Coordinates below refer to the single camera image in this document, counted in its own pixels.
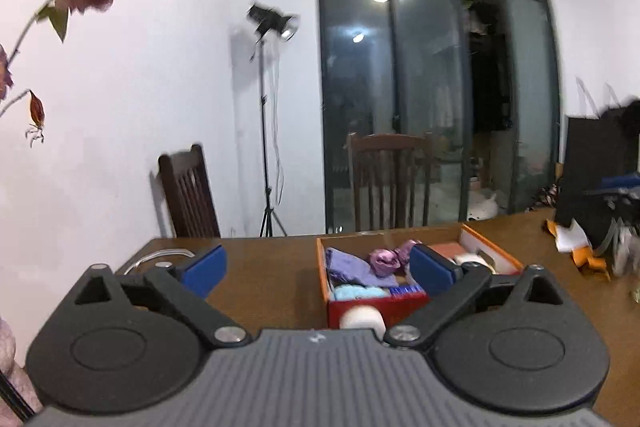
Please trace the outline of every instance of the pink fabric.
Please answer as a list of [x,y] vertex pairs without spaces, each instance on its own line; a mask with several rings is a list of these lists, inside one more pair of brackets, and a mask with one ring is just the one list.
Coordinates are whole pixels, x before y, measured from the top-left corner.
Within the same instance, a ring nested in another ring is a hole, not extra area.
[[398,260],[400,264],[406,267],[409,264],[409,255],[411,254],[411,249],[415,245],[419,245],[420,241],[414,241],[413,239],[409,239],[396,248],[396,253],[398,254]]
[[388,277],[400,267],[396,252],[391,250],[374,250],[369,263],[378,277]]
[[[0,371],[9,378],[16,391],[24,398],[31,408],[38,412],[42,409],[42,404],[36,396],[33,384],[29,377],[14,360],[15,357],[15,337],[4,320],[0,319]],[[0,399],[0,427],[18,427],[22,422],[14,414],[3,400]]]

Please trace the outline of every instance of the gray gripper base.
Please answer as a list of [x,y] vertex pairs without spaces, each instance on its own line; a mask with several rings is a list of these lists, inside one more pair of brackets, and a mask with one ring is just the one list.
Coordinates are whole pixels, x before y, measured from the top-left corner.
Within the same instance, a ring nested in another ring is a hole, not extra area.
[[372,331],[265,330],[220,349],[175,396],[112,417],[48,407],[32,427],[604,427],[590,410],[508,417],[449,391],[415,351],[383,346]]

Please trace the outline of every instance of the purple cloth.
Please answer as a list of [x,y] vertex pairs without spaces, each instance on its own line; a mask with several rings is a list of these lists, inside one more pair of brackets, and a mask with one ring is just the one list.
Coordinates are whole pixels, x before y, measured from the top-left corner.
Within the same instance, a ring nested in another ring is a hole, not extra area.
[[398,255],[391,250],[374,250],[369,257],[369,264],[378,277],[388,277],[400,267]]
[[398,281],[393,275],[377,277],[367,261],[350,253],[344,253],[335,248],[327,248],[324,256],[329,277],[339,282],[383,288],[398,286]]
[[396,248],[396,253],[398,254],[398,259],[402,266],[407,266],[409,264],[409,256],[411,254],[411,249],[415,245],[419,245],[420,241],[414,241],[413,239],[409,239]]

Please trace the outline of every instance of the light stand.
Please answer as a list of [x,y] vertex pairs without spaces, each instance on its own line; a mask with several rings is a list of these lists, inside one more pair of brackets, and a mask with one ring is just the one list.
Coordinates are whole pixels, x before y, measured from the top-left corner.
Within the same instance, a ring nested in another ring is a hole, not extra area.
[[260,226],[260,237],[273,237],[273,219],[282,230],[284,235],[287,235],[278,214],[271,205],[271,185],[269,184],[269,162],[267,159],[267,131],[266,131],[266,116],[265,105],[267,103],[267,96],[264,92],[264,37],[270,31],[274,30],[281,39],[288,41],[297,31],[297,17],[284,16],[277,10],[266,8],[258,4],[249,10],[249,19],[256,21],[259,26],[256,30],[258,34],[258,69],[260,70],[260,120],[262,124],[262,168],[264,171],[264,213],[262,214],[262,225]]
[[282,230],[284,235],[287,235],[278,214],[271,206],[271,185],[269,184],[269,166],[267,161],[267,131],[266,131],[266,117],[264,115],[264,106],[267,103],[267,96],[264,93],[264,36],[260,36],[260,40],[257,43],[258,46],[258,68],[260,70],[260,119],[262,120],[262,167],[264,170],[264,214],[262,215],[262,225],[260,227],[260,237],[273,237],[273,221],[271,216],[274,217],[276,223]]

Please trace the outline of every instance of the orange box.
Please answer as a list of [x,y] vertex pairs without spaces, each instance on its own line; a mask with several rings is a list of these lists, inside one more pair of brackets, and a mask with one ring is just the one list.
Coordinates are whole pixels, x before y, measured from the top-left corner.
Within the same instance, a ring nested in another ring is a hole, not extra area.
[[326,235],[319,237],[316,239],[318,272],[322,299],[327,310],[327,323],[330,328],[338,329],[340,327],[340,317],[356,306],[373,306],[376,308],[382,314],[388,328],[407,318],[412,312],[429,302],[429,296],[420,293],[353,301],[331,300],[332,290],[326,273],[324,256],[327,248],[336,248],[368,261],[369,254],[375,249],[386,248],[393,250],[409,239],[420,241],[427,246],[457,242],[465,248],[465,251],[471,253],[482,250],[495,261],[495,266],[499,273],[520,273],[524,268],[516,258],[462,223],[421,229],[381,230],[378,232],[360,232],[353,235]]

